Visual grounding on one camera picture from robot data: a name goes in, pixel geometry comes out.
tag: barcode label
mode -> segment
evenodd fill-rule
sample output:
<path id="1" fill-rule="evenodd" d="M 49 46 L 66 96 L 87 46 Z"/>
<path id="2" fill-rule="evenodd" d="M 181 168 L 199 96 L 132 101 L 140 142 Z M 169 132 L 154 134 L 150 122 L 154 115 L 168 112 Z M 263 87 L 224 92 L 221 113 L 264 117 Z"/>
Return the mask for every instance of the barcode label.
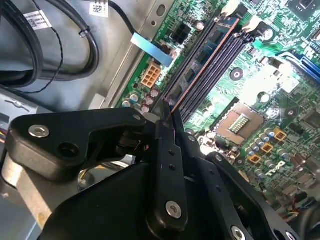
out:
<path id="1" fill-rule="evenodd" d="M 89 14 L 92 16 L 107 18 L 109 16 L 108 0 L 91 0 Z"/>
<path id="2" fill-rule="evenodd" d="M 24 14 L 24 17 L 28 20 L 33 30 L 52 28 L 51 23 L 42 10 Z"/>

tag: chip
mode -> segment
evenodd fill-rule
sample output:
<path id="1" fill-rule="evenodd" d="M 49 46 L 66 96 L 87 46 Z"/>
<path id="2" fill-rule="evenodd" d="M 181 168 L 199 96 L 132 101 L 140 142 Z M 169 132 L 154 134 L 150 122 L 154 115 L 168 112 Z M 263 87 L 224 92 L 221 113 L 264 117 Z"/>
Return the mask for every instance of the chip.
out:
<path id="1" fill-rule="evenodd" d="M 208 54 L 205 51 L 202 51 L 198 58 L 196 59 L 200 64 L 204 64 L 208 59 Z"/>
<path id="2" fill-rule="evenodd" d="M 252 0 L 252 2 L 253 2 L 255 5 L 259 5 L 259 3 L 261 2 L 261 0 Z"/>
<path id="3" fill-rule="evenodd" d="M 319 8 L 320 0 L 291 0 L 288 2 L 288 9 L 301 21 L 307 21 Z"/>
<path id="4" fill-rule="evenodd" d="M 304 118 L 304 122 L 314 129 L 320 128 L 320 113 L 317 111 L 309 112 Z"/>
<path id="5" fill-rule="evenodd" d="M 195 74 L 195 71 L 193 71 L 192 69 L 190 69 L 190 70 L 188 71 L 188 73 L 184 76 L 184 78 L 185 78 L 185 80 L 186 80 L 188 83 L 190 83 L 190 82 L 193 80 L 193 78 L 194 78 L 195 75 L 196 75 L 196 74 Z"/>
<path id="6" fill-rule="evenodd" d="M 213 42 L 214 44 L 219 44 L 222 37 L 224 36 L 224 33 L 222 31 L 215 31 L 213 36 L 210 38 L 210 42 Z"/>

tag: metal screw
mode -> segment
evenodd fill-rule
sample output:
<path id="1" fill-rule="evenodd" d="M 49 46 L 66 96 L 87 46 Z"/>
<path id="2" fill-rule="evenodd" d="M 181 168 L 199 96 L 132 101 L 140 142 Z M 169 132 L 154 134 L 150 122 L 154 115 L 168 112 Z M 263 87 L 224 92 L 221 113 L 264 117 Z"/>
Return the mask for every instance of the metal screw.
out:
<path id="1" fill-rule="evenodd" d="M 163 124 L 163 126 L 165 126 L 166 128 L 170 128 L 170 125 L 169 125 L 167 122 L 163 121 L 162 124 Z"/>
<path id="2" fill-rule="evenodd" d="M 232 226 L 231 227 L 231 232 L 232 232 L 232 235 L 235 237 L 236 240 L 246 240 L 245 234 L 237 226 Z"/>
<path id="3" fill-rule="evenodd" d="M 137 114 L 133 114 L 133 117 L 134 117 L 135 119 L 137 119 L 137 120 L 141 120 L 141 117 L 140 117 L 139 115 L 137 115 Z"/>
<path id="4" fill-rule="evenodd" d="M 286 235 L 288 236 L 288 238 L 289 238 L 290 240 L 296 240 L 296 238 L 292 235 L 291 232 L 287 231 L 287 232 L 285 232 L 285 233 L 286 233 Z"/>
<path id="5" fill-rule="evenodd" d="M 188 136 L 188 139 L 191 141 L 191 142 L 195 142 L 196 139 L 193 137 L 193 136 Z"/>
<path id="6" fill-rule="evenodd" d="M 7 197 L 9 197 L 9 194 L 8 193 L 2 193 L 1 196 L 6 199 Z"/>
<path id="7" fill-rule="evenodd" d="M 222 158 L 219 155 L 215 155 L 215 158 L 219 161 L 222 162 Z"/>
<path id="8" fill-rule="evenodd" d="M 28 131 L 31 136 L 38 139 L 46 138 L 50 134 L 49 129 L 43 125 L 33 125 L 29 127 Z"/>
<path id="9" fill-rule="evenodd" d="M 167 212 L 171 217 L 173 217 L 174 219 L 179 219 L 179 218 L 181 218 L 182 211 L 181 211 L 180 206 L 179 206 L 176 202 L 174 202 L 174 201 L 168 201 L 168 202 L 165 204 L 165 209 L 166 209 L 166 212 Z"/>

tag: capacitor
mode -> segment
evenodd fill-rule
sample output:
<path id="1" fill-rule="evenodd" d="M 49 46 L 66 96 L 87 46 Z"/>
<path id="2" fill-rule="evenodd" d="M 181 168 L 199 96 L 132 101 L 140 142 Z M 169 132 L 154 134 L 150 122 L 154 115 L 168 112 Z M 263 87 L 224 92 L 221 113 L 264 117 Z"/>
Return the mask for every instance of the capacitor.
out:
<path id="1" fill-rule="evenodd" d="M 287 153 L 286 150 L 279 149 L 277 153 L 279 154 L 280 157 L 284 159 L 289 159 L 289 153 Z"/>
<path id="2" fill-rule="evenodd" d="M 300 165 L 305 164 L 306 163 L 306 159 L 304 158 L 304 156 L 301 153 L 296 153 L 294 155 L 294 157 L 296 158 L 296 160 L 298 161 L 298 163 Z"/>
<path id="3" fill-rule="evenodd" d="M 197 32 L 201 32 L 205 29 L 205 23 L 203 21 L 195 21 L 194 27 Z"/>
<path id="4" fill-rule="evenodd" d="M 262 91 L 258 94 L 258 100 L 260 103 L 266 104 L 270 101 L 270 95 L 265 91 Z"/>
<path id="5" fill-rule="evenodd" d="M 253 149 L 253 151 L 255 151 L 255 152 L 258 152 L 259 149 L 260 149 L 260 147 L 258 147 L 258 145 L 255 144 L 255 143 L 251 143 L 251 144 L 250 144 L 250 147 L 251 147 L 251 148 Z"/>
<path id="6" fill-rule="evenodd" d="M 264 174 L 264 171 L 262 171 L 260 168 L 255 170 L 254 173 L 260 179 L 264 179 L 266 177 L 266 175 Z"/>
<path id="7" fill-rule="evenodd" d="M 154 98 L 151 96 L 151 94 L 147 94 L 144 100 L 145 100 L 145 104 L 148 106 L 154 104 Z"/>
<path id="8" fill-rule="evenodd" d="M 269 168 L 269 169 L 275 169 L 276 165 L 274 164 L 274 162 L 272 160 L 266 160 L 264 162 L 264 164 Z"/>
<path id="9" fill-rule="evenodd" d="M 141 112 L 142 113 L 148 113 L 150 110 L 149 106 L 147 104 L 142 104 L 141 106 Z"/>
<path id="10" fill-rule="evenodd" d="M 202 114 L 203 114 L 203 116 L 204 116 L 205 118 L 208 118 L 208 117 L 210 117 L 210 115 L 211 115 L 208 109 L 202 110 Z"/>
<path id="11" fill-rule="evenodd" d="M 131 102 L 130 102 L 129 98 L 126 98 L 125 100 L 123 100 L 122 107 L 123 108 L 130 108 L 131 107 Z"/>
<path id="12" fill-rule="evenodd" d="M 209 111 L 210 113 L 213 113 L 214 110 L 216 109 L 215 106 L 213 106 L 211 103 L 209 103 L 209 104 L 206 106 L 206 108 L 208 109 L 208 111 Z"/>
<path id="13" fill-rule="evenodd" d="M 261 138 L 257 138 L 254 141 L 259 147 L 263 147 L 265 145 L 265 142 L 261 140 Z"/>
<path id="14" fill-rule="evenodd" d="M 267 142 L 270 141 L 270 137 L 268 137 L 268 135 L 265 134 L 265 133 L 262 133 L 262 134 L 260 135 L 260 138 L 261 138 L 262 141 L 264 141 L 265 143 L 267 143 Z"/>
<path id="15" fill-rule="evenodd" d="M 159 96 L 159 88 L 157 86 L 154 86 L 150 91 L 150 95 L 153 98 L 158 97 Z"/>
<path id="16" fill-rule="evenodd" d="M 249 155 L 249 156 L 253 156 L 255 155 L 255 151 L 253 151 L 253 149 L 251 147 L 248 147 L 245 149 L 245 152 Z"/>
<path id="17" fill-rule="evenodd" d="M 263 193 L 266 193 L 268 191 L 266 185 L 263 182 L 259 183 L 259 187 Z"/>
<path id="18" fill-rule="evenodd" d="M 304 168 L 300 165 L 300 163 L 298 162 L 297 158 L 295 157 L 291 157 L 290 158 L 290 163 L 292 163 L 292 165 L 299 171 L 302 172 L 304 170 Z"/>
<path id="19" fill-rule="evenodd" d="M 131 93 L 130 100 L 134 103 L 137 103 L 139 101 L 139 93 L 137 93 L 136 91 Z"/>
<path id="20" fill-rule="evenodd" d="M 264 132 L 265 132 L 270 138 L 273 138 L 273 137 L 276 135 L 276 133 L 275 133 L 273 130 L 271 130 L 270 128 L 267 128 Z"/>

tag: motherboard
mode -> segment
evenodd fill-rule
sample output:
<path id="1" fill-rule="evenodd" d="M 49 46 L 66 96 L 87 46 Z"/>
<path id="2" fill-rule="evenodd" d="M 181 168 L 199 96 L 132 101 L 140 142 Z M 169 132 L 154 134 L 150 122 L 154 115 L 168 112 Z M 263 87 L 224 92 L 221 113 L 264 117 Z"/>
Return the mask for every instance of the motherboard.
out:
<path id="1" fill-rule="evenodd" d="M 319 200 L 320 0 L 176 0 L 118 107 L 179 109 L 283 216 Z"/>

